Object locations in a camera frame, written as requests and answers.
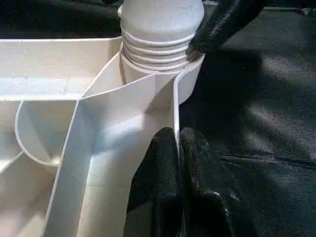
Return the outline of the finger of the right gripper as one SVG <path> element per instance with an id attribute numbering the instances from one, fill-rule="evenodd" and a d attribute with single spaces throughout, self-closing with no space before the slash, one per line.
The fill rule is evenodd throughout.
<path id="1" fill-rule="evenodd" d="M 186 55 L 216 53 L 223 44 L 253 21 L 263 9 L 262 0 L 203 0 L 204 17 L 189 43 Z"/>

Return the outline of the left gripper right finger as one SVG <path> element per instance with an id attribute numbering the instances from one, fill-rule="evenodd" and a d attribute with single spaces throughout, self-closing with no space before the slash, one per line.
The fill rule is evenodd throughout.
<path id="1" fill-rule="evenodd" d="M 180 161 L 188 237 L 252 237 L 254 223 L 241 190 L 206 138 L 185 127 Z"/>

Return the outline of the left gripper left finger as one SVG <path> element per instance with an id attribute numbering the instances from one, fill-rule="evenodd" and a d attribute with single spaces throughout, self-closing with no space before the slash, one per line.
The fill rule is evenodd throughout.
<path id="1" fill-rule="evenodd" d="M 173 129 L 164 127 L 132 178 L 123 236 L 178 237 L 182 214 L 178 149 Z"/>

